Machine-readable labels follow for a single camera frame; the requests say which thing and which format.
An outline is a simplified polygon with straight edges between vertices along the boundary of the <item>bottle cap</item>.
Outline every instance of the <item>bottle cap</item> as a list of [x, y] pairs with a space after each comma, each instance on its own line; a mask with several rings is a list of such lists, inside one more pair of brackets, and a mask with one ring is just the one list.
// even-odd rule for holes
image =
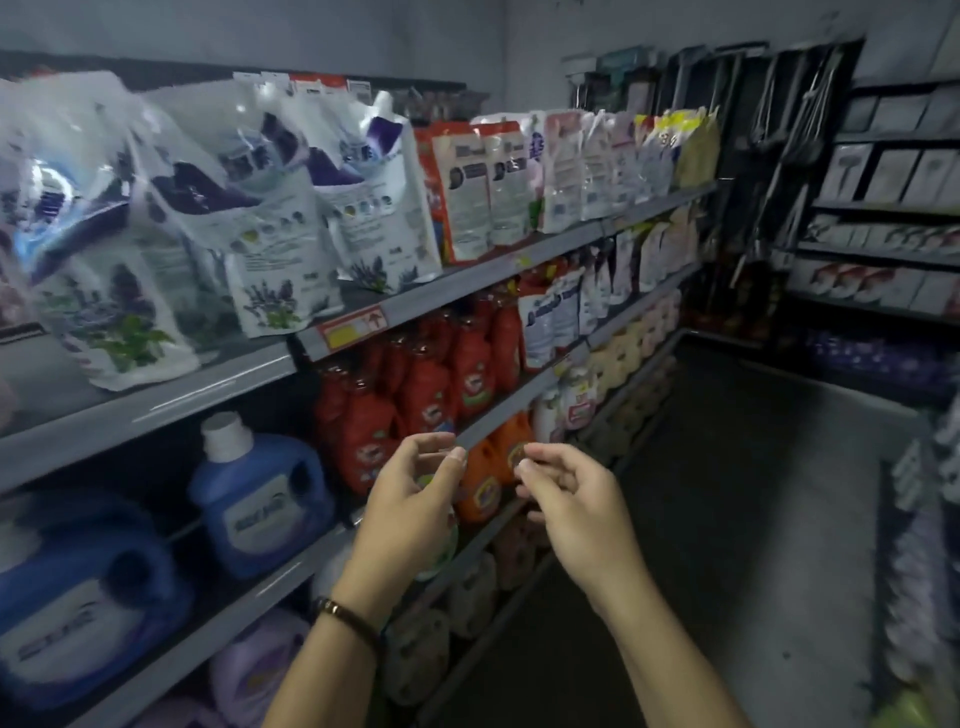
[[253, 449], [253, 433], [236, 412], [218, 412], [200, 425], [204, 452], [211, 463], [239, 460]]

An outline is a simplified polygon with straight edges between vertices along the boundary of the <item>hand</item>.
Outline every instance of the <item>hand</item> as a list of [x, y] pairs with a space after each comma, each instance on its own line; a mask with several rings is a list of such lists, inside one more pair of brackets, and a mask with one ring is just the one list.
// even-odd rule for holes
[[604, 614], [625, 585], [646, 573], [620, 486], [613, 473], [571, 445], [529, 443], [524, 451], [516, 494], [540, 506], [527, 518], [546, 523], [560, 563]]
[[[467, 462], [452, 432], [411, 435], [380, 471], [334, 601], [379, 628], [410, 582], [443, 550], [453, 527], [450, 502]], [[434, 473], [421, 489], [417, 478]]]

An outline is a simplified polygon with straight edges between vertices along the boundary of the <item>plastic bag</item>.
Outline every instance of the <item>plastic bag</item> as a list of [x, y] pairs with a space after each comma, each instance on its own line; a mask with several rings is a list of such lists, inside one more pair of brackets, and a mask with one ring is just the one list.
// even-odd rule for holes
[[133, 159], [151, 214], [224, 266], [247, 336], [292, 333], [343, 308], [302, 136], [241, 81], [143, 94]]

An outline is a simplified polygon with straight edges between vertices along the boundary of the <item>price tag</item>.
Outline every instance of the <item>price tag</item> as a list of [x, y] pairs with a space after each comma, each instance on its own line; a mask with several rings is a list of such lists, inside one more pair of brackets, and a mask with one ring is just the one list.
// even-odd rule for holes
[[366, 339], [368, 336], [373, 336], [387, 328], [390, 328], [387, 323], [387, 316], [378, 305], [367, 306], [323, 324], [317, 324], [317, 330], [324, 337], [327, 347], [332, 352], [355, 344], [361, 339]]

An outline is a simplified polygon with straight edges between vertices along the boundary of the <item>aisle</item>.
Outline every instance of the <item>aisle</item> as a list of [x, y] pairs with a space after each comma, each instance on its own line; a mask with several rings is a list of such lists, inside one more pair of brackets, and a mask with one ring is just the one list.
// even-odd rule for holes
[[[684, 349], [624, 477], [666, 597], [757, 728], [859, 728], [869, 696], [877, 460], [905, 418]], [[641, 725], [610, 637], [557, 567], [438, 725]]]

